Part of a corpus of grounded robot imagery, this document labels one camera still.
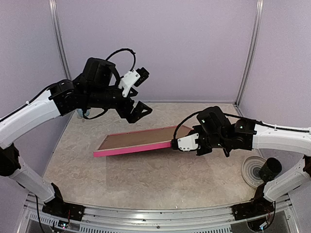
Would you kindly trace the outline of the pink wooden picture frame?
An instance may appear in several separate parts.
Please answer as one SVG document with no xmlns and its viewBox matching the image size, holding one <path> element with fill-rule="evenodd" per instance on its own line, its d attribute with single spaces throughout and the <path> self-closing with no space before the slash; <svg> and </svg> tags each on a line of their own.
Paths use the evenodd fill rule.
<svg viewBox="0 0 311 233">
<path fill-rule="evenodd" d="M 144 152 L 151 150 L 159 150 L 166 149 L 171 146 L 171 142 L 162 142 L 157 144 L 147 144 L 141 146 L 127 147 L 127 148 L 118 148 L 118 149 L 110 149 L 110 150 L 96 150 L 93 153 L 94 157 L 105 157 L 105 156 L 113 156 L 113 155 L 122 155 L 122 154 L 130 154 L 136 152 Z"/>
</svg>

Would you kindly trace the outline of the brown cardboard backing board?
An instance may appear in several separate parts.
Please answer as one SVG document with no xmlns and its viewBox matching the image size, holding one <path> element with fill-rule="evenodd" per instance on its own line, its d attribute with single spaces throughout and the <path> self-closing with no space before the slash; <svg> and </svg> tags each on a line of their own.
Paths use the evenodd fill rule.
<svg viewBox="0 0 311 233">
<path fill-rule="evenodd" d="M 127 148 L 147 144 L 170 142 L 176 126 L 132 131 L 127 133 L 108 134 L 98 150 Z"/>
</svg>

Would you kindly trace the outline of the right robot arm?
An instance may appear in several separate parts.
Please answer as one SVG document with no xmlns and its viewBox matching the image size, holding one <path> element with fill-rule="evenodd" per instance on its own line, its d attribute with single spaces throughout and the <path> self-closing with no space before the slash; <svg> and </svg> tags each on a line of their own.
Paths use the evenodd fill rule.
<svg viewBox="0 0 311 233">
<path fill-rule="evenodd" d="M 194 150 L 197 155 L 223 149 L 225 156 L 232 150 L 275 149 L 301 153 L 303 157 L 278 178 L 265 182 L 258 188 L 257 197 L 248 205 L 252 215 L 258 216 L 269 202 L 311 180 L 311 130 L 310 128 L 281 127 L 241 117 L 234 124 L 218 107 L 208 107 L 197 113 L 199 125 L 185 137 L 188 144 L 181 149 Z"/>
</svg>

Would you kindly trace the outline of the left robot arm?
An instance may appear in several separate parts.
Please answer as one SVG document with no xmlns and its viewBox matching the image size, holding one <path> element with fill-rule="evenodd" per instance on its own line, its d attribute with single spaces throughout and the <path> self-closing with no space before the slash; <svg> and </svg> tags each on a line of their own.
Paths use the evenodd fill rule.
<svg viewBox="0 0 311 233">
<path fill-rule="evenodd" d="M 22 187 L 34 193 L 58 216 L 68 211 L 57 186 L 45 182 L 29 168 L 19 156 L 14 142 L 37 126 L 73 112 L 99 108 L 103 116 L 114 109 L 120 118 L 133 124 L 150 114 L 152 109 L 132 97 L 134 89 L 149 77 L 144 68 L 130 69 L 120 76 L 116 65 L 108 60 L 88 58 L 82 73 L 74 80 L 61 80 L 44 88 L 33 99 L 0 120 L 0 174 L 15 180 Z"/>
</svg>

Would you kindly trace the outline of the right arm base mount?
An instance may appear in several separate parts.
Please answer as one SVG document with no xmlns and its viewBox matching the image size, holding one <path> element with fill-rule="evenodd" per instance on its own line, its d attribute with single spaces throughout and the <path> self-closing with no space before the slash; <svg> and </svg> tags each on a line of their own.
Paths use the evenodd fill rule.
<svg viewBox="0 0 311 233">
<path fill-rule="evenodd" d="M 274 212 L 275 204 L 264 198 L 264 194 L 255 196 L 245 203 L 235 204 L 231 207 L 234 219 L 243 220 Z"/>
</svg>

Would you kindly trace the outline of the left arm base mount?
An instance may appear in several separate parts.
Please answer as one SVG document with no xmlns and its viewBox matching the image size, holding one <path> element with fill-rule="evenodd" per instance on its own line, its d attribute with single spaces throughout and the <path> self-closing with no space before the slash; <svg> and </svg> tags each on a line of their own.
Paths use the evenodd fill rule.
<svg viewBox="0 0 311 233">
<path fill-rule="evenodd" d="M 82 221 L 86 207 L 65 202 L 59 188 L 54 183 L 51 183 L 51 185 L 54 190 L 54 198 L 44 203 L 42 211 L 53 216 L 66 218 L 67 220 Z"/>
</svg>

